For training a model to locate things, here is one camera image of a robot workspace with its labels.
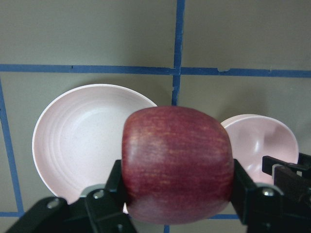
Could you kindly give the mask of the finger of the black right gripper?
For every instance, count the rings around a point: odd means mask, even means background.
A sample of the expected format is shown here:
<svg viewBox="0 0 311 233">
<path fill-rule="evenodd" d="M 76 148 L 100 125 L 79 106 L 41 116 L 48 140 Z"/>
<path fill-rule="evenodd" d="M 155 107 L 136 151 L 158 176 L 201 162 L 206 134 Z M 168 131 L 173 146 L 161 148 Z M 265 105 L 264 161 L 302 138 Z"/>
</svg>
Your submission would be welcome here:
<svg viewBox="0 0 311 233">
<path fill-rule="evenodd" d="M 262 172 L 271 175 L 274 186 L 294 203 L 311 205 L 311 156 L 299 153 L 298 162 L 287 163 L 263 156 Z"/>
</svg>

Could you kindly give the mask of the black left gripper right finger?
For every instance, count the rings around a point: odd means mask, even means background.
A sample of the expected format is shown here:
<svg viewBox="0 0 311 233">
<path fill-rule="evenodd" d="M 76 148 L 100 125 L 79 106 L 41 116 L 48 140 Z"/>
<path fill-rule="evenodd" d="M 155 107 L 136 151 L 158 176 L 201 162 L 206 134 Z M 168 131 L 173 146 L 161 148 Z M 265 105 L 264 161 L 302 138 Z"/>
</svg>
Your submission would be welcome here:
<svg viewBox="0 0 311 233">
<path fill-rule="evenodd" d="M 231 203 L 249 233 L 309 233 L 311 206 L 287 199 L 274 184 L 255 183 L 234 161 Z"/>
</svg>

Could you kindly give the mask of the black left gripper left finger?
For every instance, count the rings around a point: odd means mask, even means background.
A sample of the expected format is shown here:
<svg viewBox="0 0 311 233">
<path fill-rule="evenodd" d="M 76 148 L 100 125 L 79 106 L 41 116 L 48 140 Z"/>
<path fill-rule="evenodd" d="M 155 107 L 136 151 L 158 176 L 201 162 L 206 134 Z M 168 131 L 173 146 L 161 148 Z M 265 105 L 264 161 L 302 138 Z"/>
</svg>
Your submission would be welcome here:
<svg viewBox="0 0 311 233">
<path fill-rule="evenodd" d="M 9 233 L 134 233 L 123 212 L 126 193 L 121 161 L 116 160 L 105 187 L 93 189 L 76 202 L 48 197 L 38 201 L 9 229 Z"/>
</svg>

